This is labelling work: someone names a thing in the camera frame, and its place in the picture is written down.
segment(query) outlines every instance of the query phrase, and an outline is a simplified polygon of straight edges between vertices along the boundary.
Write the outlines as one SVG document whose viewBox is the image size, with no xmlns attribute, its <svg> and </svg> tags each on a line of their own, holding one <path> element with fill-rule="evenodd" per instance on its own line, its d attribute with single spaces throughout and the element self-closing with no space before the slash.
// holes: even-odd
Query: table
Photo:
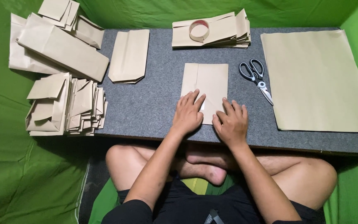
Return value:
<svg viewBox="0 0 358 224">
<path fill-rule="evenodd" d="M 254 83 L 240 76 L 238 64 L 251 58 L 266 65 L 260 35 L 338 28 L 251 28 L 252 45 L 248 49 L 179 48 L 172 49 L 172 29 L 150 29 L 146 75 L 137 84 L 113 84 L 108 70 L 100 84 L 109 102 L 103 129 L 98 135 L 163 139 L 172 124 L 180 97 L 185 63 L 229 64 L 229 100 L 245 104 L 249 113 L 247 142 L 271 149 L 307 150 L 324 153 L 358 154 L 358 133 L 281 131 L 277 128 L 272 106 Z M 107 29 L 100 53 L 111 59 L 118 31 Z M 270 90 L 268 71 L 263 77 Z M 220 142 L 211 125 L 202 125 L 187 140 Z"/>
</svg>

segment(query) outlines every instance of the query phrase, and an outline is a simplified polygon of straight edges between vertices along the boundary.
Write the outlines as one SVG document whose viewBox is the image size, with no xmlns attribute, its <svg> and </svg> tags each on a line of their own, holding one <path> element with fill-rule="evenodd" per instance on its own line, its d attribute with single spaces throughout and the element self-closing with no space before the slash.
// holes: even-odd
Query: leg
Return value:
<svg viewBox="0 0 358 224">
<path fill-rule="evenodd" d="M 107 169 L 118 191 L 130 189 L 154 153 L 154 149 L 130 145 L 114 145 L 106 154 Z M 182 178 L 202 177 L 213 184 L 222 184 L 226 171 L 212 165 L 190 164 L 185 159 L 172 164 Z"/>
<path fill-rule="evenodd" d="M 300 156 L 257 155 L 256 158 L 291 200 L 319 209 L 336 185 L 336 171 L 326 161 Z M 190 163 L 211 163 L 225 169 L 238 169 L 231 154 L 198 149 L 186 152 Z"/>
</svg>

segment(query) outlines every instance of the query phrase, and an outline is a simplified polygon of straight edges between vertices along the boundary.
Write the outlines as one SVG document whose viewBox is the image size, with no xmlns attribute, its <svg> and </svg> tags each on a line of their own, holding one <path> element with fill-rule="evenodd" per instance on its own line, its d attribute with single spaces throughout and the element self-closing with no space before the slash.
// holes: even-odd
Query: black shorts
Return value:
<svg viewBox="0 0 358 224">
<path fill-rule="evenodd" d="M 128 190 L 118 191 L 120 203 L 122 204 L 127 197 Z M 243 212 L 244 216 L 255 216 L 255 219 L 259 219 L 263 223 L 261 214 L 259 213 L 255 202 L 252 199 L 251 193 L 245 184 L 235 184 L 227 189 L 221 195 L 197 195 L 191 191 L 186 184 L 179 179 L 174 179 L 172 182 L 167 182 L 162 190 L 160 197 L 156 202 L 156 206 L 153 212 L 153 220 L 160 214 L 160 212 L 175 210 L 173 206 L 176 206 L 174 202 L 179 198 L 198 198 L 203 200 L 205 197 L 213 197 L 214 200 L 231 200 L 238 209 L 236 212 Z M 317 212 L 314 209 L 291 201 L 295 207 L 299 216 L 305 223 L 321 223 L 324 220 L 324 215 L 321 212 Z"/>
</svg>

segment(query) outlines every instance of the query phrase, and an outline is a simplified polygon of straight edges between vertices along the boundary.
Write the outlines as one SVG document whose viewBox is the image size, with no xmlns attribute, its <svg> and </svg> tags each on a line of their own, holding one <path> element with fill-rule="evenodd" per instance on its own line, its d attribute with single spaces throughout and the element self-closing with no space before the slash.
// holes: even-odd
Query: scissor handle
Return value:
<svg viewBox="0 0 358 224">
<path fill-rule="evenodd" d="M 241 66 L 245 66 L 246 70 L 248 71 L 249 75 L 246 75 L 242 70 L 241 70 Z M 240 75 L 244 78 L 246 78 L 249 81 L 255 82 L 255 75 L 253 74 L 251 68 L 248 66 L 247 63 L 245 62 L 241 62 L 240 65 L 238 66 L 238 71 L 240 72 Z"/>
<path fill-rule="evenodd" d="M 256 62 L 256 64 L 258 64 L 261 67 L 261 69 L 262 69 L 261 72 L 259 72 L 258 69 L 256 69 L 254 62 Z M 251 65 L 252 70 L 256 73 L 257 78 L 262 79 L 263 78 L 263 73 L 265 72 L 265 67 L 263 67 L 262 62 L 260 62 L 260 60 L 258 60 L 256 58 L 252 58 L 249 61 L 249 64 Z"/>
</svg>

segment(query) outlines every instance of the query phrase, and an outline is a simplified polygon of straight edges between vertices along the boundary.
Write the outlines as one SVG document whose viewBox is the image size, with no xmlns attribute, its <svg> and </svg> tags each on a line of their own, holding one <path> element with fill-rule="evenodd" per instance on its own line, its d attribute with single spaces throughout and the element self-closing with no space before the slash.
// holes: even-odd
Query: tape roll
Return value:
<svg viewBox="0 0 358 224">
<path fill-rule="evenodd" d="M 203 42 L 208 37 L 208 35 L 209 35 L 209 25 L 205 20 L 202 19 L 196 20 L 189 27 L 189 36 L 194 41 Z"/>
</svg>

